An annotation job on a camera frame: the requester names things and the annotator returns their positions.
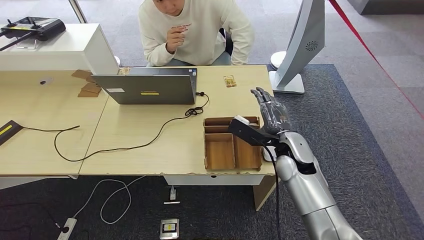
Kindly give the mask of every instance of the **robotic arm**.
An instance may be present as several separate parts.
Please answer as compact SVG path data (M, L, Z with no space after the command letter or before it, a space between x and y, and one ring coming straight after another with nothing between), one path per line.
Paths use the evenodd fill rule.
M362 240L346 221L321 172L308 142L292 131L284 105L257 87L257 98L264 121L261 130L236 116L229 131L252 146L273 146L277 156L275 169L303 219L311 240Z

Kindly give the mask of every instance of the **laptop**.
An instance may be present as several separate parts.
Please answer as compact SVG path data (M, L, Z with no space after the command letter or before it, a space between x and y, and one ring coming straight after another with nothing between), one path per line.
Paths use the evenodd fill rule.
M132 67L128 75L92 75L118 104L193 105L197 68Z

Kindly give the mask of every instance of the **dark gray rug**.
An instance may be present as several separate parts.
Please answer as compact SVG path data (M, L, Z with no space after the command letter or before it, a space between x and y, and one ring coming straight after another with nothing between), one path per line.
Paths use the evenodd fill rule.
M331 192L347 221L367 240L419 240L424 227L380 147L332 64L310 64L301 73L304 95L276 94L291 113L293 128L309 142ZM95 184L108 177L47 179L0 190L0 205L40 202L63 224L87 200ZM117 176L129 183L134 176ZM132 205L116 224L100 219L106 197L121 187L104 183L78 215L74 234L87 230L90 240L159 239L160 220L180 219L180 239L277 239L275 194L255 212L250 186L187 186L179 189L181 204L163 205L166 182L149 176L130 186ZM308 239L287 191L281 187L281 229L284 240ZM112 221L125 209L122 191L106 205ZM38 207L0 209L0 229L32 226L32 240L55 240L59 230ZM0 232L0 240L28 239L28 231ZM86 240L87 235L74 235Z

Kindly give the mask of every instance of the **metal pole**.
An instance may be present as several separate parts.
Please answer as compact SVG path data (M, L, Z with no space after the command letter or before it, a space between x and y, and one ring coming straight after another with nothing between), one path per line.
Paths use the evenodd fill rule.
M72 7L73 11L75 12L76 17L78 18L79 22L82 24L87 24L87 18L84 16L83 11L81 10L80 4L78 3L78 0L69 0L70 6Z

